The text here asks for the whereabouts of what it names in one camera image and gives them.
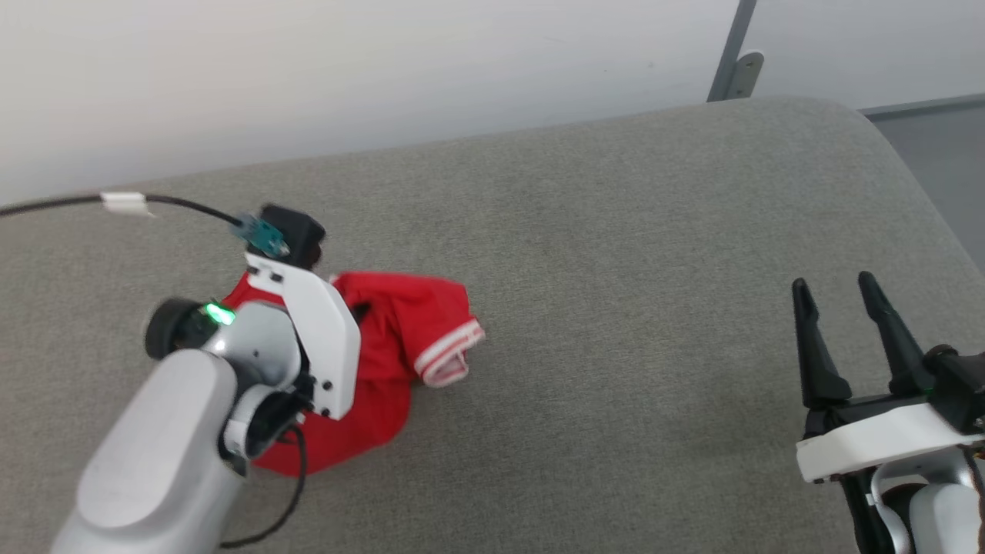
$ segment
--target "red garment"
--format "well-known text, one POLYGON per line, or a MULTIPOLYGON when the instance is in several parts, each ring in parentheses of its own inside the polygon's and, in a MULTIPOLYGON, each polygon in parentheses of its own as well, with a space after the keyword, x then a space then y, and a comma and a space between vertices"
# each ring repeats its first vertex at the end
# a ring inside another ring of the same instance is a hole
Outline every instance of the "red garment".
MULTIPOLYGON (((350 309, 368 304, 360 322, 361 347, 353 407, 336 421, 307 414, 308 473, 314 473, 393 439, 411 407, 411 382, 445 386, 468 374, 465 351, 484 336, 459 283, 397 273, 350 272, 332 282, 350 309)), ((252 288, 244 274, 223 304, 248 301, 283 305, 252 288)), ((297 448, 274 444, 256 465, 297 476, 297 448)))

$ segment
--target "white tape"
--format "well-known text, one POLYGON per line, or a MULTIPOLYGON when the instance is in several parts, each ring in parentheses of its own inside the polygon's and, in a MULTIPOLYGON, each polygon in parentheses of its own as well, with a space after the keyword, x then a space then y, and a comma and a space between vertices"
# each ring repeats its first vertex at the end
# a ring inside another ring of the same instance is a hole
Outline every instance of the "white tape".
POLYGON ((102 207, 114 214, 154 217, 147 206, 147 197, 140 192, 102 192, 102 207))

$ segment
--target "green light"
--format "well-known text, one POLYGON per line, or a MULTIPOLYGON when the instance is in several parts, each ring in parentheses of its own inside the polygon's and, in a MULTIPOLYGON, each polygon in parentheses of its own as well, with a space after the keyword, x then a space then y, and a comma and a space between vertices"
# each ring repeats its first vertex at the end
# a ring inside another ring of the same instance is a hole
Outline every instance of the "green light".
POLYGON ((205 305, 205 313, 212 318, 212 321, 222 325, 229 325, 236 319, 236 312, 227 310, 215 303, 205 305))

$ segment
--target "white panel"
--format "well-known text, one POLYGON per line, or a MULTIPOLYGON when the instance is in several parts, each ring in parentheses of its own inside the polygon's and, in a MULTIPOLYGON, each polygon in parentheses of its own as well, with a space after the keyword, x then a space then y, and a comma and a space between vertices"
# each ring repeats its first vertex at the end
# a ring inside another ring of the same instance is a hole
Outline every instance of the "white panel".
POLYGON ((0 203, 700 103, 737 2, 5 0, 0 203))
POLYGON ((754 96, 856 109, 985 93, 982 0, 759 0, 743 44, 754 96))

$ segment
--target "gray fabric surface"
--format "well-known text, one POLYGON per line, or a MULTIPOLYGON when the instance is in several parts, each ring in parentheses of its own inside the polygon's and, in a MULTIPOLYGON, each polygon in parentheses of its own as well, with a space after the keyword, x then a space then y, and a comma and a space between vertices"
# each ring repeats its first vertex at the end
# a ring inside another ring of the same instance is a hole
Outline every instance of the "gray fabric surface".
MULTIPOLYGON (((863 117, 736 101, 145 183, 328 229, 320 271, 465 283, 489 339, 418 389, 389 446, 311 478, 249 553, 853 552, 836 486, 801 482, 789 287, 807 277, 857 393, 888 380, 859 270, 925 347, 979 349, 985 281, 863 117)), ((44 551, 152 368, 163 297, 242 270, 222 224, 79 207, 0 221, 0 551, 44 551)), ((293 482, 257 472, 228 535, 293 482)))

